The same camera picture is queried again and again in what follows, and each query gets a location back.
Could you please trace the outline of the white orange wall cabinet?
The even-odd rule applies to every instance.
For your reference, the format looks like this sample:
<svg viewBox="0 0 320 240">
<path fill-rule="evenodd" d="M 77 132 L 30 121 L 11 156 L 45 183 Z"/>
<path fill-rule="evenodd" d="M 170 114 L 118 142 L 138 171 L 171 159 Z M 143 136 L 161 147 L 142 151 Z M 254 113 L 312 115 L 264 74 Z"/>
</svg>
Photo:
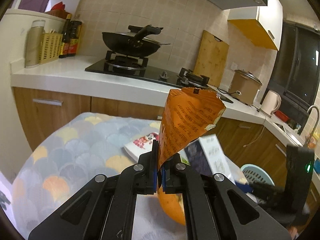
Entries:
<svg viewBox="0 0 320 240">
<path fill-rule="evenodd" d="M 228 22 L 255 46 L 279 50 L 283 27 L 283 6 L 279 0 L 267 0 L 267 6 L 231 9 Z"/>
</svg>

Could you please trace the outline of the black wok with lid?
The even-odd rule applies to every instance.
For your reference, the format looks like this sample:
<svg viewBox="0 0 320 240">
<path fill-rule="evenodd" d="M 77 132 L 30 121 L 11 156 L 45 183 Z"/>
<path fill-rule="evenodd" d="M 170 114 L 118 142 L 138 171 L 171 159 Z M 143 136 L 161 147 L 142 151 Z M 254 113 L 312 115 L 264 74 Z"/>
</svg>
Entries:
<svg viewBox="0 0 320 240">
<path fill-rule="evenodd" d="M 102 32 L 107 48 L 114 53 L 141 58 L 154 54 L 161 46 L 170 45 L 149 38 L 149 35 L 159 35 L 163 28 L 152 25 L 145 27 L 129 25 L 128 29 L 130 32 L 126 33 Z"/>
</svg>

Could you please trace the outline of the orange fruit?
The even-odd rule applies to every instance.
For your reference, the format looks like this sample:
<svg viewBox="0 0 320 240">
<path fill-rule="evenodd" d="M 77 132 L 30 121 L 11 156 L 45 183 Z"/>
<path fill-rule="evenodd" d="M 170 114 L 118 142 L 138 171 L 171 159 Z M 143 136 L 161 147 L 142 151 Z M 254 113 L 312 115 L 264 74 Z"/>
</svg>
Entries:
<svg viewBox="0 0 320 240">
<path fill-rule="evenodd" d="M 175 222 L 185 225 L 183 199 L 181 194 L 167 194 L 160 188 L 157 197 L 161 208 Z"/>
</svg>

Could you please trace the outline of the red label sauce bottle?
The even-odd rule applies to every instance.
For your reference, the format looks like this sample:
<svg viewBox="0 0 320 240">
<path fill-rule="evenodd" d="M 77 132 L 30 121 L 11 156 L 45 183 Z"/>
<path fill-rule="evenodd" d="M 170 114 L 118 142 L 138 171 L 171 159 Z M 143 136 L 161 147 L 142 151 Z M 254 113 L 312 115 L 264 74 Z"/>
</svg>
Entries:
<svg viewBox="0 0 320 240">
<path fill-rule="evenodd" d="M 72 21 L 71 27 L 69 29 L 70 42 L 68 47 L 67 56 L 75 56 L 77 54 L 80 32 L 81 32 L 82 22 Z"/>
</svg>

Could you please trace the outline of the steel thermos bottle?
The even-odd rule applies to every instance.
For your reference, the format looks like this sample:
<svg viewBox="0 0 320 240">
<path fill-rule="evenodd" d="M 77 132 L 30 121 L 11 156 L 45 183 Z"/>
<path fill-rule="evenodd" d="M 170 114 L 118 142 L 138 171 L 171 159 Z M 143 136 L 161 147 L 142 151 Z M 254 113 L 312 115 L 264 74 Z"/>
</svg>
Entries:
<svg viewBox="0 0 320 240">
<path fill-rule="evenodd" d="M 44 32 L 45 20 L 35 20 L 27 35 L 25 49 L 25 67 L 31 68 L 39 64 L 40 45 Z"/>
</svg>

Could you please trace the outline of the black gas stove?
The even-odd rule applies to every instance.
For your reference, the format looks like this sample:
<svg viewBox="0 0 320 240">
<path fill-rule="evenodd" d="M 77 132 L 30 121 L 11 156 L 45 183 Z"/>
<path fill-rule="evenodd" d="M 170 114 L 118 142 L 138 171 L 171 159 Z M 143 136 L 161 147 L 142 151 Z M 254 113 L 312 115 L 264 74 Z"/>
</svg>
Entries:
<svg viewBox="0 0 320 240">
<path fill-rule="evenodd" d="M 175 88 L 193 87 L 212 90 L 210 78 L 181 68 L 178 73 L 148 65 L 147 57 L 130 57 L 107 51 L 104 59 L 85 68 L 86 72 L 123 76 Z"/>
</svg>

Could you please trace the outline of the wooden cutting board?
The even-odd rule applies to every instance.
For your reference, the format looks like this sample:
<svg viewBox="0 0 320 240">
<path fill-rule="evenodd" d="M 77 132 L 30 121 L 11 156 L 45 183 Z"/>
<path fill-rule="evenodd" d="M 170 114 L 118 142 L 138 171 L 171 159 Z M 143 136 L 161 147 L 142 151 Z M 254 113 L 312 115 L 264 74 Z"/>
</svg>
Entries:
<svg viewBox="0 0 320 240">
<path fill-rule="evenodd" d="M 229 45 L 204 30 L 196 59 L 194 74 L 209 77 L 208 84 L 219 87 L 225 71 Z"/>
</svg>

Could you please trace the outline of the wooden base cabinets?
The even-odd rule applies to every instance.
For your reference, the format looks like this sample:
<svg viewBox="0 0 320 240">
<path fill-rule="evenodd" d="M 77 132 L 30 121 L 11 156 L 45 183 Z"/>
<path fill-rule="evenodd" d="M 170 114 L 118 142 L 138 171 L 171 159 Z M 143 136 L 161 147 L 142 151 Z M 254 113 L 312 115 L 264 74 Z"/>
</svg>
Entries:
<svg viewBox="0 0 320 240">
<path fill-rule="evenodd" d="M 99 103 L 114 106 L 114 100 L 18 87 L 13 91 L 33 150 L 12 186 L 12 210 L 23 234 L 96 174 L 114 176 L 132 165 L 124 145 L 159 130 L 159 121 L 91 112 Z"/>
</svg>

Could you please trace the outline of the white red snack bag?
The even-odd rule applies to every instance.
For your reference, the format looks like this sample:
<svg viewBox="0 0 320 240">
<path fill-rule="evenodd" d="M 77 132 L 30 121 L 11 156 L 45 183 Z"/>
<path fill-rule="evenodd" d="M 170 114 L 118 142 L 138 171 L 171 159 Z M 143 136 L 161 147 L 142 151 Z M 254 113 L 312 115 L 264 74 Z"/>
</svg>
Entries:
<svg viewBox="0 0 320 240">
<path fill-rule="evenodd" d="M 159 140 L 159 134 L 152 132 L 127 143 L 124 145 L 124 150 L 135 162 L 138 162 L 141 155 L 152 151 L 154 140 Z"/>
</svg>

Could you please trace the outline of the white electric kettle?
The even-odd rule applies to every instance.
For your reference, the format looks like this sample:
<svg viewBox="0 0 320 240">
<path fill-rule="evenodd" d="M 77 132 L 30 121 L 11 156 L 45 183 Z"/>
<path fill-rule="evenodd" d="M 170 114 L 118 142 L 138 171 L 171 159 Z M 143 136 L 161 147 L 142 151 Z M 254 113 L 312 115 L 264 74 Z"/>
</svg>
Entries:
<svg viewBox="0 0 320 240">
<path fill-rule="evenodd" d="M 281 96 L 278 93 L 269 90 L 261 104 L 260 111 L 271 117 L 271 115 L 280 108 L 280 105 Z"/>
</svg>

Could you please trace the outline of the red plastic tray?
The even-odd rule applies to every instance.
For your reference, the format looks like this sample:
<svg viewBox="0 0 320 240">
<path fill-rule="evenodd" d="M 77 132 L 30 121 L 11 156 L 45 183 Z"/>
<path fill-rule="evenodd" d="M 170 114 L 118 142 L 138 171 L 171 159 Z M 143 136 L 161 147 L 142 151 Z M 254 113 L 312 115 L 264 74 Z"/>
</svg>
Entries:
<svg viewBox="0 0 320 240">
<path fill-rule="evenodd" d="M 287 122 L 289 121 L 289 117 L 287 115 L 285 115 L 283 112 L 281 112 L 280 110 L 277 110 L 274 112 L 274 115 L 279 118 L 281 121 L 283 122 Z"/>
</svg>

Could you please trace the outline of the brown rice cooker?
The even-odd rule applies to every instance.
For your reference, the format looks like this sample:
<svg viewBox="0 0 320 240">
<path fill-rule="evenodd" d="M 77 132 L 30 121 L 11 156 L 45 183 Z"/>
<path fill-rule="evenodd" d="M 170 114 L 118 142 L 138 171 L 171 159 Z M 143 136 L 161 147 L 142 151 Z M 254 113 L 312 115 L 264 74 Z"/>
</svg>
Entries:
<svg viewBox="0 0 320 240">
<path fill-rule="evenodd" d="M 251 72 L 235 70 L 228 93 L 240 102 L 251 106 L 261 86 L 261 81 Z"/>
</svg>

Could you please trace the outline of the dark window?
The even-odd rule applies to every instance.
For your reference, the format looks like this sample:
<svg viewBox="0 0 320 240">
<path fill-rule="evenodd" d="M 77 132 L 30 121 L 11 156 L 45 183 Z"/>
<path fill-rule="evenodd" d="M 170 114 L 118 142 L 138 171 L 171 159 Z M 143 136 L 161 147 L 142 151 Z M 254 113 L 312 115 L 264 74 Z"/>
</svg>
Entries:
<svg viewBox="0 0 320 240">
<path fill-rule="evenodd" d="M 304 128 L 308 108 L 319 88 L 319 32 L 300 24 L 283 23 L 281 43 L 267 85 L 281 96 L 279 110 Z"/>
</svg>

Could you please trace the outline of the orange snack wrapper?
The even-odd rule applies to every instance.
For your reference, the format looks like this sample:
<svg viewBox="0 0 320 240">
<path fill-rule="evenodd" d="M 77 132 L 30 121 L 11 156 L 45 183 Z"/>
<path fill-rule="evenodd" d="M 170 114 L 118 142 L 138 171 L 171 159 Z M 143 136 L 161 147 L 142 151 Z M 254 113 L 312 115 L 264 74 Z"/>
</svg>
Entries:
<svg viewBox="0 0 320 240">
<path fill-rule="evenodd" d="M 192 141 L 215 128 L 225 110 L 225 105 L 214 91 L 171 89 L 159 130 L 157 168 L 161 168 L 167 159 L 185 149 Z"/>
</svg>

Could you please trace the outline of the dark soy sauce bottle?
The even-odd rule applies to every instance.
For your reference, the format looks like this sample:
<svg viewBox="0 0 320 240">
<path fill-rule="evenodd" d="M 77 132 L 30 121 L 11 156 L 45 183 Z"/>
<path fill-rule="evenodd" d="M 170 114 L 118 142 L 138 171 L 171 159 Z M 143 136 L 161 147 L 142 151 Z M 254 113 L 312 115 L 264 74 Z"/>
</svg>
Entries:
<svg viewBox="0 0 320 240">
<path fill-rule="evenodd" d="M 66 18 L 66 21 L 65 21 L 65 25 L 63 26 L 59 58 L 67 57 L 68 48 L 69 48 L 69 42 L 70 42 L 69 25 L 70 25 L 70 22 L 71 22 L 71 18 L 72 18 L 72 15 L 68 14 L 67 18 Z"/>
</svg>

